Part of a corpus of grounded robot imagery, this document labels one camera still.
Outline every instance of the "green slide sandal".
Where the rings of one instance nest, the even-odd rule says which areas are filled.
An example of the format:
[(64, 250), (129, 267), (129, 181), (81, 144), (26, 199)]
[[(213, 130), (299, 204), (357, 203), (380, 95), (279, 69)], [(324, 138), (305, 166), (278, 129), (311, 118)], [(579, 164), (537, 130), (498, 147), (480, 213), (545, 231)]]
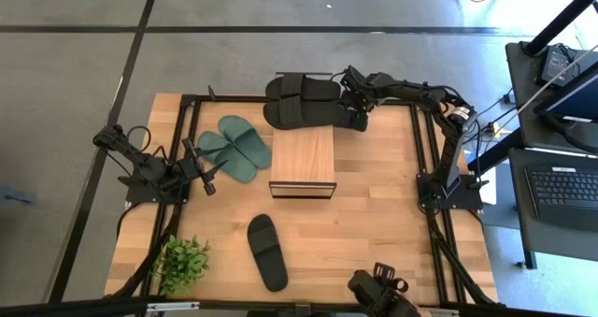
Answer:
[(233, 144), (211, 131), (205, 131), (199, 137), (197, 146), (201, 150), (224, 148), (218, 152), (206, 155), (205, 158), (213, 165), (228, 161), (221, 170), (237, 181), (248, 183), (255, 178), (258, 172), (255, 166), (235, 149)]
[(218, 128), (255, 166), (268, 168), (272, 164), (272, 152), (247, 120), (238, 116), (224, 116), (218, 122)]

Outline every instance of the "wooden table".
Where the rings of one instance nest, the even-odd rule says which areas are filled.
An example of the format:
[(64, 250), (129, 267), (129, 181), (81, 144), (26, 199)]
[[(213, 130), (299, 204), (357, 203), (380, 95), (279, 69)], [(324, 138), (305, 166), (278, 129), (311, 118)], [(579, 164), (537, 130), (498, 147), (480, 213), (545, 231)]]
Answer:
[[(169, 150), (180, 94), (157, 94), (149, 116), (149, 150)], [(273, 128), (261, 103), (204, 102), (197, 136), (219, 132), (226, 115), (247, 119), (268, 146)], [(420, 115), (424, 148), (429, 148)], [(438, 142), (444, 138), (436, 129)], [(396, 268), (409, 283), (408, 295), (421, 305), (438, 303), (434, 263), (424, 215), (417, 209), (418, 162), (409, 108), (387, 106), (370, 115), (367, 131), (334, 129), (335, 179), (331, 200), (273, 199), (269, 170), (259, 170), (250, 184), (224, 173), (214, 180), (210, 197), (195, 182), (182, 211), (178, 236), (209, 239), (210, 270), (180, 298), (218, 301), (356, 303), (347, 282), (356, 269), (375, 262)], [(432, 158), (426, 150), (426, 161)], [(465, 161), (460, 161), (466, 171)], [(106, 294), (118, 290), (146, 256), (156, 213), (155, 204), (139, 206), (123, 220), (107, 279)], [(268, 214), (275, 223), (289, 273), (289, 285), (270, 293), (263, 285), (247, 242), (250, 220)], [(467, 211), (451, 212), (461, 261), (485, 294), (496, 299), (491, 265), (479, 222)], [(454, 300), (449, 263), (444, 262), (449, 298)]]

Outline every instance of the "black floor stripe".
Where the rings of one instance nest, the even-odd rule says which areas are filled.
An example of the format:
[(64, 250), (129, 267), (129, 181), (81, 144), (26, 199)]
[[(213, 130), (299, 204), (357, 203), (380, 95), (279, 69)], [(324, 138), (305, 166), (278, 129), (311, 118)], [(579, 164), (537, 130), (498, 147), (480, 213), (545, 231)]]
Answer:
[[(147, 0), (146, 5), (143, 8), (143, 13), (136, 29), (137, 32), (135, 33), (131, 50), (129, 51), (129, 56), (127, 57), (127, 61), (122, 72), (122, 82), (112, 104), (112, 109), (108, 114), (107, 123), (116, 123), (116, 121), (119, 119), (119, 115), (121, 114), (124, 97), (126, 96), (129, 82), (131, 81), (131, 76), (135, 68), (135, 61), (137, 59), (137, 55), (139, 54), (139, 49), (141, 48), (141, 41), (143, 40), (144, 35), (143, 30), (148, 25), (148, 20), (150, 19), (150, 13), (154, 2), (155, 0)], [(68, 242), (66, 243), (66, 247), (64, 249), (63, 258), (61, 260), (60, 266), (58, 267), (58, 272), (56, 273), (55, 280), (50, 291), (50, 303), (58, 303), (63, 300), (64, 291), (66, 290), (66, 285), (68, 284), (68, 278), (70, 277), (71, 270), (75, 264), (78, 247), (81, 243), (81, 239), (83, 238), (85, 225), (87, 224), (90, 212), (92, 211), (93, 198), (95, 197), (95, 192), (97, 191), (105, 162), (106, 155), (102, 151), (98, 151), (93, 160), (89, 179), (85, 185), (85, 188), (82, 190), (81, 197), (79, 198), (77, 217), (75, 218), (73, 227), (68, 235)]]
[(412, 27), (412, 26), (149, 26), (146, 33), (345, 33), (412, 34), (447, 36), (533, 37), (520, 29), (498, 27)]
[(116, 34), (116, 33), (174, 34), (174, 33), (323, 33), (323, 34), (412, 34), (445, 36), (511, 36), (534, 37), (525, 30), (500, 27), (449, 27), (449, 26), (43, 26), (0, 25), (0, 33), (65, 33), (65, 34)]
[(40, 25), (0, 25), (0, 33), (136, 33), (138, 26), (40, 26)]

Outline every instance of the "wood grain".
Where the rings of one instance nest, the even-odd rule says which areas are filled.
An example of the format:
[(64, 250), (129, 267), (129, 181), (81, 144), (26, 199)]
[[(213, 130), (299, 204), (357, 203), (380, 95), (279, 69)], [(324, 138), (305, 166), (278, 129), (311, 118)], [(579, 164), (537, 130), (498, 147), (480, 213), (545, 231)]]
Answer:
[[(176, 121), (176, 96), (180, 98), (156, 95), (149, 118), (152, 145), (170, 144), (172, 131), (168, 130)], [(251, 122), (266, 145), (272, 147), (274, 129), (263, 119), (262, 105), (258, 103), (203, 103), (197, 135), (206, 130), (217, 132), (218, 120), (231, 114)], [(375, 262), (383, 262), (407, 280), (409, 296), (417, 303), (437, 304), (427, 226), (416, 206), (418, 164), (411, 126), (409, 108), (381, 107), (371, 113), (364, 133), (335, 128), (338, 186), (331, 200), (272, 199), (268, 170), (260, 170), (250, 184), (240, 184), (220, 173), (214, 182), (217, 192), (211, 197), (204, 194), (201, 183), (194, 183), (178, 236), (209, 239), (213, 251), (209, 272), (190, 294), (179, 297), (355, 303), (347, 288), (353, 271), (371, 270)], [(423, 122), (421, 126), (425, 139)], [(441, 145), (443, 138), (438, 130), (436, 134)], [(466, 170), (463, 159), (460, 166)], [(278, 293), (265, 289), (247, 243), (248, 223), (261, 213), (268, 214), (275, 223), (289, 272), (289, 285)], [(147, 205), (124, 219), (107, 294), (119, 289), (145, 256), (153, 215), (155, 207)], [(479, 222), (465, 211), (452, 211), (452, 218), (464, 266), (484, 292), (496, 299)], [(447, 263), (445, 271), (452, 285)], [(448, 291), (454, 297), (454, 290)]]
[(333, 127), (274, 129), (271, 181), (335, 181)]

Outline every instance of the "monitor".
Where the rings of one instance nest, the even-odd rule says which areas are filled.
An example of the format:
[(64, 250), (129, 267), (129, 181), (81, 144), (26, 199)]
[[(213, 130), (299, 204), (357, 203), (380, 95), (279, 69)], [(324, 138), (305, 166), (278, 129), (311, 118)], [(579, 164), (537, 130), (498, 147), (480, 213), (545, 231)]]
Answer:
[(598, 122), (598, 63), (541, 102), (534, 111), (568, 121)]

